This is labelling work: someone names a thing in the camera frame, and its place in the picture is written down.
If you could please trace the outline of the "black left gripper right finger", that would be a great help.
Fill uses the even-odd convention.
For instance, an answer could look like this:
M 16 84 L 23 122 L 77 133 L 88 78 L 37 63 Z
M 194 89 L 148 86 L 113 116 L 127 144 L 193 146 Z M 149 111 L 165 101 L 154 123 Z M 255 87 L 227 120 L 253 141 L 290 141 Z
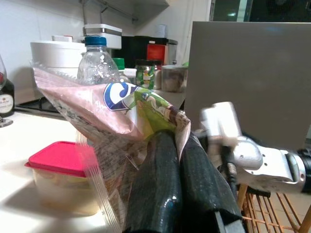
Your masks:
M 181 183 L 184 233 L 243 232 L 233 193 L 194 134 L 190 134 L 182 152 Z

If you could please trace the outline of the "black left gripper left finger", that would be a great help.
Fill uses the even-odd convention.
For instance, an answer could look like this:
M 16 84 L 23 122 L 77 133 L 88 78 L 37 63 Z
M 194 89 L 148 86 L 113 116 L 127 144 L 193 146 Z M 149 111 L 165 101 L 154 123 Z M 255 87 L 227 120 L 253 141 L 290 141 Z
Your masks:
M 182 211 L 179 161 L 172 132 L 157 132 L 132 183 L 127 233 L 176 233 Z

